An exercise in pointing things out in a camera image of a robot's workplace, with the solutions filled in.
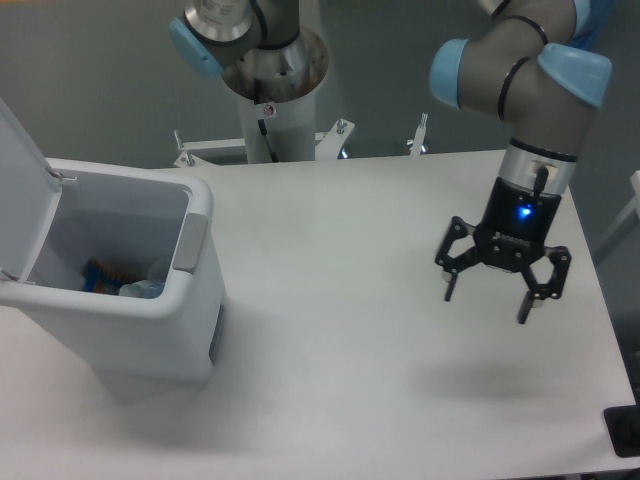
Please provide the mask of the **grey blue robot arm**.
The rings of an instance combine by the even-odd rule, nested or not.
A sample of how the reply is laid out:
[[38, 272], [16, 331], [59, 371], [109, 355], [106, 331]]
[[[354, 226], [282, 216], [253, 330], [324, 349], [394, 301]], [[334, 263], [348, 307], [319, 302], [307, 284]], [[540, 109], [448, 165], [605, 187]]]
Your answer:
[[[523, 276], [518, 319], [563, 293], [571, 262], [546, 236], [610, 80], [610, 61], [586, 50], [604, 1], [488, 1], [493, 28], [436, 52], [429, 86], [439, 101], [513, 128], [477, 224], [453, 218], [435, 261], [449, 284], [485, 264]], [[221, 78], [239, 101], [252, 163], [336, 157], [339, 129], [315, 133], [314, 94], [328, 67], [321, 39], [295, 1], [192, 1], [169, 35], [201, 76]]]

